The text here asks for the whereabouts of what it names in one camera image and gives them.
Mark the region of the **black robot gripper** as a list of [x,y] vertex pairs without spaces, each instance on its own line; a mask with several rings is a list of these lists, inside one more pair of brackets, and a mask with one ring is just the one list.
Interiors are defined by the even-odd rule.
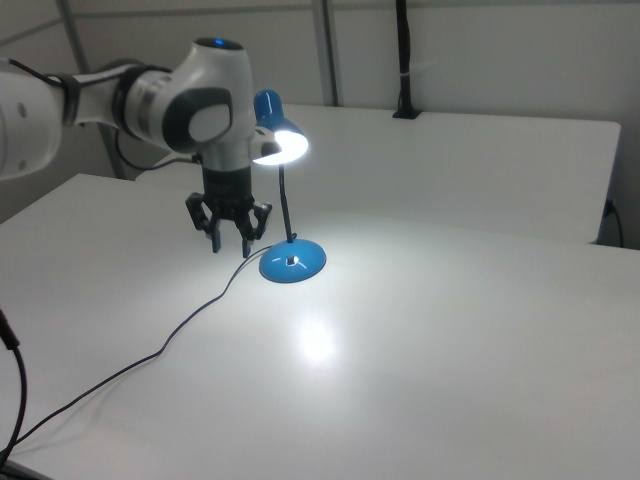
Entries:
[[[248,258],[253,242],[260,240],[266,231],[273,206],[253,203],[249,167],[233,171],[204,168],[202,174],[204,196],[194,192],[185,201],[194,228],[205,233],[212,251],[218,253],[221,249],[219,219],[234,221],[242,237],[242,256]],[[214,215],[208,216],[205,206]]]

